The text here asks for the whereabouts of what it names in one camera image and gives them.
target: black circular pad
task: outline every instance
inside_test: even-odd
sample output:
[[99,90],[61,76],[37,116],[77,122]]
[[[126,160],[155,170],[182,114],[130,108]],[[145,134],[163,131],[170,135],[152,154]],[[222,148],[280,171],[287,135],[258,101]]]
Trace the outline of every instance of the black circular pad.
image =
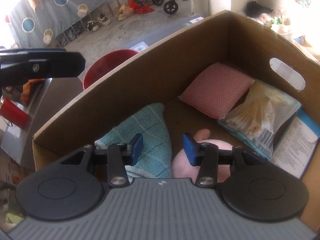
[[53,164],[26,177],[16,199],[25,215],[62,221],[79,217],[103,198],[102,184],[79,165]]
[[222,184],[221,196],[234,211],[259,221],[280,221],[300,214],[309,193],[296,177],[271,163],[247,166]]

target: shoe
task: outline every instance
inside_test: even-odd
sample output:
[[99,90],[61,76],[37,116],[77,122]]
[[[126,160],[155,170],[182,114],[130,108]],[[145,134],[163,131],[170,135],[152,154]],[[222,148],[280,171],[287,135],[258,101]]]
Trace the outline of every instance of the shoe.
[[88,27],[88,30],[92,32],[95,32],[99,29],[99,25],[97,24],[97,22],[92,20],[88,22],[87,27]]
[[117,14],[119,15],[119,21],[122,21],[132,14],[134,14],[134,10],[130,7],[127,7],[125,5],[122,5],[120,9],[118,10]]
[[111,23],[108,17],[105,16],[104,14],[100,14],[100,16],[97,19],[97,22],[99,25],[109,25]]

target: screw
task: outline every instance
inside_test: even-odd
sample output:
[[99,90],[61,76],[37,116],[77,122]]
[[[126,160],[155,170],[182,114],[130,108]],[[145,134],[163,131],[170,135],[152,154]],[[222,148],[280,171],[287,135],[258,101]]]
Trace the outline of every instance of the screw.
[[34,64],[32,67],[32,71],[37,73],[39,71],[39,68],[40,68],[39,64]]
[[212,185],[214,183],[214,179],[211,177],[202,177],[199,179],[199,183],[201,185]]
[[124,177],[114,177],[110,180],[110,182],[114,185],[122,185],[126,183],[126,179]]

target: pink plush toy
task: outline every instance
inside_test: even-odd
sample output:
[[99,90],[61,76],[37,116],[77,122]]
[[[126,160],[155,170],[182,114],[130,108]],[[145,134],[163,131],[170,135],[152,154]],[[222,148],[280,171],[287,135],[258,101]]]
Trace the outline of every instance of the pink plush toy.
[[[232,150],[232,145],[220,141],[220,140],[208,140],[210,137],[210,130],[202,129],[196,133],[194,139],[197,142],[209,142],[215,144],[219,149]],[[191,178],[192,182],[196,181],[199,173],[200,166],[191,166],[186,153],[182,149],[172,162],[172,176],[174,178]],[[230,176],[229,165],[219,165],[218,166],[218,182],[223,182],[226,178]]]

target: bed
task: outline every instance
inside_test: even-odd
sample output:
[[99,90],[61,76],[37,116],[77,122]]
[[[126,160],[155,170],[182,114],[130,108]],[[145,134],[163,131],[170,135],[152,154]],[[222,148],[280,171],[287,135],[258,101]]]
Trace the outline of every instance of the bed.
[[20,48],[43,48],[106,0],[42,0],[34,11],[21,0],[9,14],[10,30]]

